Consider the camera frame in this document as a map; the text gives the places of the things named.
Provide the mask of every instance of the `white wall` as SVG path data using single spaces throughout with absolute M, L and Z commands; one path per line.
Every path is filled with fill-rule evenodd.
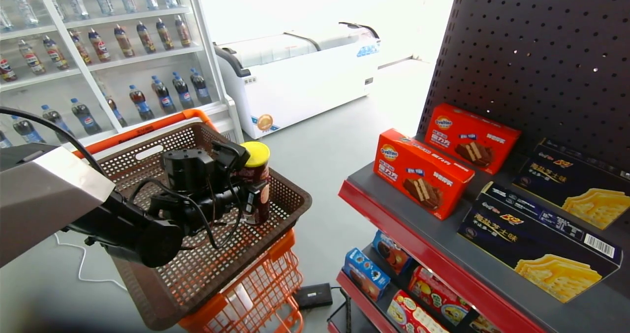
M 385 60 L 412 54 L 435 61 L 453 0 L 204 0 L 217 44 L 273 35 L 303 25 L 366 24 L 383 39 Z

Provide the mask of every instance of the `basket handle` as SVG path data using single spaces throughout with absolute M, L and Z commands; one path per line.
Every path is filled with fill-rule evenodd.
M 107 150 L 110 147 L 114 147 L 116 145 L 120 145 L 124 142 L 128 142 L 129 140 L 133 140 L 138 138 L 139 136 L 146 135 L 152 131 L 162 129 L 163 127 L 171 126 L 176 122 L 181 122 L 184 120 L 189 120 L 192 118 L 199 118 L 202 122 L 211 127 L 214 131 L 218 132 L 214 124 L 204 112 L 199 109 L 186 109 L 181 113 L 173 114 L 171 116 L 167 116 L 166 118 L 157 120 L 152 122 L 151 124 L 147 124 L 141 127 L 137 127 L 136 129 L 126 131 L 122 134 L 116 134 L 111 138 L 106 138 L 105 140 L 97 143 L 93 143 L 92 145 L 86 147 L 88 152 L 91 154 L 99 153 L 103 150 Z M 79 150 L 73 152 L 75 156 L 78 158 L 83 158 L 83 154 Z

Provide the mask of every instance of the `pegboard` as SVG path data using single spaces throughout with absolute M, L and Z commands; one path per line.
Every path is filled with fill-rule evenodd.
M 418 133 L 447 102 L 630 169 L 630 0 L 454 0 Z

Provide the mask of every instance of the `red shelf edge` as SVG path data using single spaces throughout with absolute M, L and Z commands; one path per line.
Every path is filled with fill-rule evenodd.
M 406 225 L 394 218 L 388 210 L 385 210 L 352 183 L 344 181 L 339 190 L 339 196 L 376 227 L 394 237 L 396 243 L 409 252 L 414 259 L 426 264 L 439 277 L 448 278 L 448 285 L 461 297 L 474 304 L 477 310 L 502 332 L 545 332 L 520 310 L 506 302 L 468 271 L 453 263 L 439 250 L 427 243 L 425 239 L 414 234 Z
M 365 317 L 374 324 L 374 327 L 380 331 L 380 333 L 398 333 L 396 328 L 387 320 L 387 318 L 374 306 L 370 299 L 368 299 L 362 291 L 356 287 L 352 280 L 344 273 L 340 271 L 337 275 L 337 282 L 348 293 L 350 298 L 355 302 L 364 313 Z

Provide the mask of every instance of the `biscuit box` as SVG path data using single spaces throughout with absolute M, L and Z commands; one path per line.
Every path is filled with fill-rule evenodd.
M 520 131 L 449 104 L 435 107 L 425 142 L 490 174 L 510 154 Z
M 418 266 L 409 282 L 409 291 L 441 313 L 452 324 L 459 324 L 471 307 L 445 286 L 432 272 Z
M 619 246 L 492 182 L 457 232 L 563 303 L 623 258 Z
M 387 261 L 396 274 L 400 274 L 407 269 L 413 261 L 409 254 L 403 251 L 381 230 L 376 231 L 372 246 Z
M 389 277 L 372 261 L 354 248 L 346 254 L 344 272 L 370 299 L 377 301 L 389 284 Z
M 409 333 L 448 333 L 403 290 L 394 295 L 387 309 L 387 315 Z
M 602 230 L 630 208 L 630 172 L 549 139 L 514 184 Z
M 474 176 L 455 162 L 396 129 L 380 135 L 374 172 L 438 219 L 446 219 Z

